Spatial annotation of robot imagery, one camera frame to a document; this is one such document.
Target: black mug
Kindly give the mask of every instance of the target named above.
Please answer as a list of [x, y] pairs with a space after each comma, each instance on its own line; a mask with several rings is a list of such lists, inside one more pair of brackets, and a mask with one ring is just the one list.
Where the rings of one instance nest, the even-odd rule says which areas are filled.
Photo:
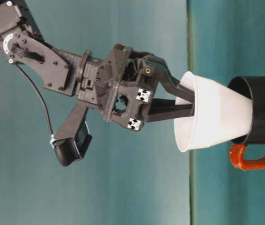
[[230, 151], [230, 161], [233, 166], [243, 170], [265, 169], [265, 157], [259, 160], [243, 158], [248, 144], [265, 144], [265, 77], [235, 77], [228, 87], [250, 98], [253, 107], [250, 131], [247, 135], [232, 140], [234, 145]]

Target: orange handle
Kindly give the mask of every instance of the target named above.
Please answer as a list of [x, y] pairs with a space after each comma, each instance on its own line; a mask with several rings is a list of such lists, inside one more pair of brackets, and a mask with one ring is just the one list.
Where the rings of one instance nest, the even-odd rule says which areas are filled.
[[230, 162], [235, 168], [246, 170], [265, 169], [265, 157], [258, 160], [245, 160], [244, 153], [247, 145], [234, 144], [230, 150]]

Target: teal wall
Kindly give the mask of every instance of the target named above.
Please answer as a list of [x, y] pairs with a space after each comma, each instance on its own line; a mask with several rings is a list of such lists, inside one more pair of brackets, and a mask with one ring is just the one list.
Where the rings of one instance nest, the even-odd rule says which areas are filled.
[[[265, 1], [190, 0], [191, 69], [225, 85], [234, 76], [265, 76]], [[265, 170], [229, 162], [231, 143], [192, 152], [194, 225], [265, 225]], [[265, 146], [245, 156], [260, 158]]]
[[[104, 58], [116, 42], [155, 53], [180, 79], [187, 70], [186, 3], [180, 0], [27, 0], [46, 41]], [[23, 67], [41, 87], [41, 80]], [[41, 90], [54, 128], [75, 98]], [[170, 97], [159, 89], [158, 97]], [[41, 104], [0, 54], [0, 225], [189, 224], [189, 155], [173, 121], [139, 134], [90, 111], [85, 159], [62, 168], [49, 145]]]

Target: teal backdrop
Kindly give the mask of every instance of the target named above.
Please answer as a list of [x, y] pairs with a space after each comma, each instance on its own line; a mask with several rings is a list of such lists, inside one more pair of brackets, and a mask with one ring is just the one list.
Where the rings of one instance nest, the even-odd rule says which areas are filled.
[[[45, 38], [104, 58], [121, 42], [187, 70], [185, 0], [27, 0]], [[36, 84], [41, 79], [26, 66]], [[57, 129], [75, 98], [41, 90]], [[157, 96], [170, 98], [159, 88]], [[62, 168], [49, 144], [43, 108], [26, 79], [0, 53], [0, 225], [180, 225], [190, 223], [189, 155], [178, 151], [173, 121], [141, 133], [88, 113], [92, 144]]]
[[[265, 76], [265, 0], [190, 0], [190, 68], [227, 85]], [[265, 170], [236, 170], [231, 143], [191, 153], [194, 225], [265, 225]], [[265, 146], [250, 146], [248, 159]]]

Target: black cup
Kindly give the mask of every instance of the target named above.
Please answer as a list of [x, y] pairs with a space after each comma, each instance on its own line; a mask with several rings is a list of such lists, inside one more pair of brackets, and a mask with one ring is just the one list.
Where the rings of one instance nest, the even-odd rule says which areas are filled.
[[235, 77], [229, 83], [228, 87], [250, 98], [253, 107], [252, 123], [249, 133], [233, 139], [232, 142], [237, 145], [265, 144], [265, 77]]

